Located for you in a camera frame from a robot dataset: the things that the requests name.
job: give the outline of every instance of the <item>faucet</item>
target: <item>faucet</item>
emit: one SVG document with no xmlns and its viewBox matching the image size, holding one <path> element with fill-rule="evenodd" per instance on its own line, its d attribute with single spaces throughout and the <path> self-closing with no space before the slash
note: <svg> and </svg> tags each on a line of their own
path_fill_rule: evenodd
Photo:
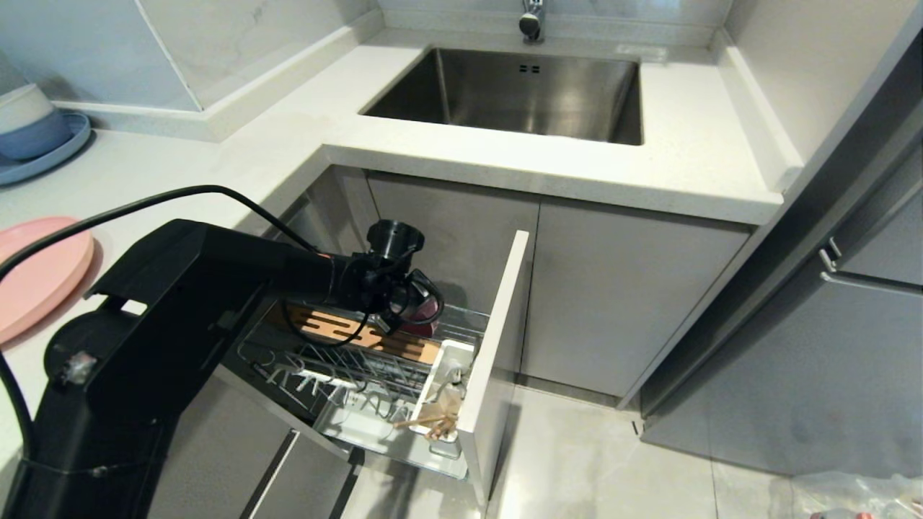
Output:
<svg viewBox="0 0 923 519">
<path fill-rule="evenodd" d="M 545 40 L 545 0 L 522 0 L 525 14 L 520 17 L 520 30 L 526 43 L 540 43 Z"/>
</svg>

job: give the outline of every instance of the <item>gray refrigerator door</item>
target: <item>gray refrigerator door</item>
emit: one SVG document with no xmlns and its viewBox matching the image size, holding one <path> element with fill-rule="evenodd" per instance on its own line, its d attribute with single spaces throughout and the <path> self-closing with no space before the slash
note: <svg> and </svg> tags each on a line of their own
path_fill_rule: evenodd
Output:
<svg viewBox="0 0 923 519">
<path fill-rule="evenodd" d="M 642 439 L 788 475 L 923 474 L 923 296 L 825 282 L 805 296 L 821 270 L 806 265 Z"/>
</svg>

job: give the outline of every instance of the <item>backsplash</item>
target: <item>backsplash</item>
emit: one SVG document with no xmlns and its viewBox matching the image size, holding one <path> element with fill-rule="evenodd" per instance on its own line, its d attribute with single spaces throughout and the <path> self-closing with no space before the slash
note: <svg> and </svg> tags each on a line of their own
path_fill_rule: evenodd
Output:
<svg viewBox="0 0 923 519">
<path fill-rule="evenodd" d="M 548 0 L 548 14 L 720 27 L 732 0 Z M 385 10 L 521 13 L 520 0 L 378 0 Z"/>
<path fill-rule="evenodd" d="M 140 0 L 203 108 L 373 8 L 375 0 Z"/>
<path fill-rule="evenodd" d="M 3 0 L 0 51 L 56 101 L 197 112 L 377 7 L 375 0 Z"/>
<path fill-rule="evenodd" d="M 6 54 L 0 52 L 0 95 L 13 91 L 26 83 L 28 81 L 6 59 Z"/>
<path fill-rule="evenodd" d="M 737 0 L 727 32 L 807 161 L 881 60 L 896 63 L 894 38 L 913 40 L 921 10 L 918 0 Z"/>
<path fill-rule="evenodd" d="M 0 50 L 55 100 L 198 109 L 130 0 L 3 0 Z"/>
</svg>

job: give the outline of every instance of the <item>robotic arm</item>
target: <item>robotic arm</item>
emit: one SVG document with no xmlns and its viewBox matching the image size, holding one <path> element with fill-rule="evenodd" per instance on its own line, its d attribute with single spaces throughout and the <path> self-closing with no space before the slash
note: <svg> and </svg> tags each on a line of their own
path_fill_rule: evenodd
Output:
<svg viewBox="0 0 923 519">
<path fill-rule="evenodd" d="M 437 317 L 438 291 L 410 272 L 423 235 L 383 220 L 368 239 L 369 252 L 344 257 L 184 220 L 141 238 L 90 289 L 100 306 L 45 352 L 35 445 L 4 517 L 146 516 L 180 415 L 266 297 L 377 314 L 392 329 L 435 297 Z"/>
</svg>

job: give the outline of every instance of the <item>blue plate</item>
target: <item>blue plate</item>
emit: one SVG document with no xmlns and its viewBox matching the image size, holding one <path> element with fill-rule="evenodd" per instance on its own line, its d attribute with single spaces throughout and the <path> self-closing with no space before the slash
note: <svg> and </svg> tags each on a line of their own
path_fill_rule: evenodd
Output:
<svg viewBox="0 0 923 519">
<path fill-rule="evenodd" d="M 70 140 L 41 157 L 28 161 L 14 161 L 0 155 L 0 186 L 13 184 L 36 175 L 40 175 L 69 159 L 80 151 L 90 138 L 90 118 L 84 114 L 64 114 L 64 120 L 70 132 Z"/>
</svg>

